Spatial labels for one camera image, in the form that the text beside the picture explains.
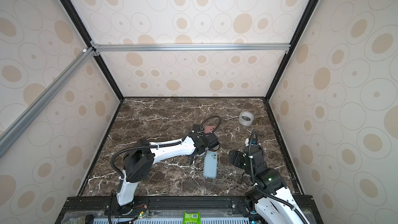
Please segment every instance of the wall panel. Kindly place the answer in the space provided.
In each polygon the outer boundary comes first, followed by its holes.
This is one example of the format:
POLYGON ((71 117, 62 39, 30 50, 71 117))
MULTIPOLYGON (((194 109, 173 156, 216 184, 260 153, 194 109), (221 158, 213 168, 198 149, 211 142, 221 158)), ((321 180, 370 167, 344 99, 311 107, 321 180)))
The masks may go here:
POLYGON ((73 0, 99 44, 290 42, 308 0, 73 0))
POLYGON ((0 135, 82 52, 57 0, 0 1, 0 135))
POLYGON ((90 58, 0 160, 0 223, 55 222, 118 104, 90 58))
POLYGON ((124 96, 265 96, 284 50, 102 52, 124 96))
POLYGON ((398 2, 321 0, 271 108, 324 223, 398 217, 398 2))

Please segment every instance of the black coiled cable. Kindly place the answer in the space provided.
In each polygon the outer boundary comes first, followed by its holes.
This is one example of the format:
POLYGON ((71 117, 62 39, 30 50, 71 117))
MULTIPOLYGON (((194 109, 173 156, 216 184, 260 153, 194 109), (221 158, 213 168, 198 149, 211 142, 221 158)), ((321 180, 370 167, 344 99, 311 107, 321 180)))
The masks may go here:
MULTIPOLYGON (((249 162, 250 162, 250 177, 251 177, 251 181, 252 181, 253 183, 256 183, 256 178, 254 177, 253 160, 252 160, 252 158, 251 158, 251 145, 252 145, 252 142, 253 142, 253 141, 256 141, 256 143, 258 142, 258 134, 257 134, 257 130, 256 130, 256 129, 253 129, 253 131, 251 132, 251 135, 250 135, 250 138, 249 138, 249 143, 248 143, 248 154, 249 154, 249 158, 250 158, 250 160, 249 160, 249 162)), ((282 203, 282 204, 285 204, 286 206, 290 207, 291 210, 294 209, 294 212, 298 215, 298 217, 301 219, 301 221, 302 221, 304 224, 307 224, 307 221, 305 220, 304 216, 300 213, 300 211, 299 211, 298 209, 296 209, 296 208, 294 207, 293 204, 291 204, 291 203, 289 203, 289 202, 287 202, 287 201, 285 201, 285 200, 282 200, 282 199, 280 199, 280 198, 278 198, 278 197, 275 197, 275 196, 273 196, 273 195, 267 194, 267 193, 264 192, 264 191, 261 189, 261 187, 258 186, 258 185, 255 185, 254 188, 255 188, 258 192, 260 192, 263 196, 268 197, 268 198, 270 198, 270 199, 273 199, 273 200, 275 200, 275 201, 278 201, 278 202, 280 202, 280 203, 282 203)))
POLYGON ((208 117, 207 119, 205 119, 205 120, 201 123, 200 129, 203 130, 203 125, 204 125, 208 120, 211 120, 212 118, 218 118, 218 123, 217 123, 216 127, 215 127, 214 130, 212 130, 211 132, 208 132, 208 133, 200 133, 201 135, 210 135, 210 134, 212 134, 213 132, 215 132, 215 131, 220 127, 220 124, 221 124, 221 117, 218 116, 218 115, 214 115, 214 116, 210 116, 210 117, 208 117))

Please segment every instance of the light blue smartphone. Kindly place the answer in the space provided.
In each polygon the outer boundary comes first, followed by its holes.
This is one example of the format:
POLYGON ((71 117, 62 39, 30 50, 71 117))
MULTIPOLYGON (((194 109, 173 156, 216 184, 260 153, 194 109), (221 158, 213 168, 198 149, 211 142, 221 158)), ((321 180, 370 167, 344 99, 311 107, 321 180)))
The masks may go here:
POLYGON ((205 165, 203 168, 203 175, 209 178, 216 178, 217 176, 217 152, 206 152, 205 165))

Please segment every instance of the cable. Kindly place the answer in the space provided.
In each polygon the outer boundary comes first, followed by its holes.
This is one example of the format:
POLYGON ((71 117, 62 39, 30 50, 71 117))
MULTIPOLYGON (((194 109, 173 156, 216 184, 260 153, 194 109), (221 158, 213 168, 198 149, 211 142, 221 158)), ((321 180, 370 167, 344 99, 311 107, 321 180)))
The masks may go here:
POLYGON ((211 132, 208 132, 208 133, 199 133, 200 135, 210 135, 210 134, 212 134, 213 132, 215 132, 215 131, 220 127, 220 124, 221 124, 221 117, 218 116, 218 115, 214 115, 214 116, 210 116, 210 117, 208 117, 207 119, 205 119, 205 120, 200 124, 200 129, 203 130, 203 125, 204 125, 208 120, 210 120, 210 119, 212 119, 212 118, 218 118, 218 123, 217 123, 216 127, 214 127, 214 130, 212 130, 211 132))
MULTIPOLYGON (((251 145, 253 141, 258 141, 258 134, 257 134, 257 130, 253 129, 253 131, 251 132, 250 138, 249 138, 249 144, 248 144, 248 155, 249 155, 249 161, 250 161, 250 177, 251 177, 251 181, 253 183, 256 183, 256 178, 254 177, 254 166, 253 166, 253 159, 251 158, 251 145)), ((295 206, 285 200, 282 200, 278 197, 275 197, 273 195, 269 195, 266 192, 264 192, 259 185, 255 185, 254 188, 260 192, 263 196, 268 197, 272 200, 275 200, 277 202, 280 202, 282 204, 285 204, 286 206, 290 207, 291 210, 294 210, 294 212, 298 215, 298 217, 301 219, 301 221, 304 224, 307 224, 307 221, 305 220, 305 218, 303 217, 303 215, 300 213, 300 211, 298 209, 295 208, 295 206)))
POLYGON ((112 206, 112 198, 113 198, 113 192, 111 191, 111 198, 109 199, 109 208, 108 208, 108 222, 109 224, 112 224, 111 220, 111 206, 112 206))
POLYGON ((149 209, 146 208, 145 206, 146 206, 145 204, 141 204, 141 205, 139 205, 139 206, 137 206, 137 207, 133 207, 133 208, 145 208, 146 210, 149 211, 149 209))
POLYGON ((264 149, 261 146, 260 146, 260 150, 261 150, 261 153, 263 154, 263 158, 264 158, 264 156, 265 156, 264 149))

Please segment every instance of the marble tabletop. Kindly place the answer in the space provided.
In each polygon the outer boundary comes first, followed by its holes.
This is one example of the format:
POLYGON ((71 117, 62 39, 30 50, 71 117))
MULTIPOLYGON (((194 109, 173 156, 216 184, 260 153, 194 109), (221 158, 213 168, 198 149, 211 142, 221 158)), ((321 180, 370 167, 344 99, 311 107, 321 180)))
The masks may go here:
MULTIPOLYGON (((139 183, 136 196, 244 195, 252 189, 245 183, 250 179, 247 175, 242 177, 242 169, 228 164, 228 153, 231 150, 242 151, 245 139, 254 128, 265 150, 267 166, 278 170, 294 191, 262 99, 130 98, 125 99, 117 114, 82 196, 108 196, 111 191, 117 190, 119 175, 109 165, 109 159, 115 152, 131 147, 141 138, 151 142, 181 138, 192 129, 193 124, 200 124, 212 115, 222 117, 216 131, 221 144, 217 177, 203 176, 204 158, 198 157, 190 166, 186 156, 174 157, 152 166, 148 178, 139 183), (238 122, 242 111, 254 114, 251 126, 245 127, 238 122)), ((122 168, 122 157, 119 156, 115 162, 119 168, 122 168)))

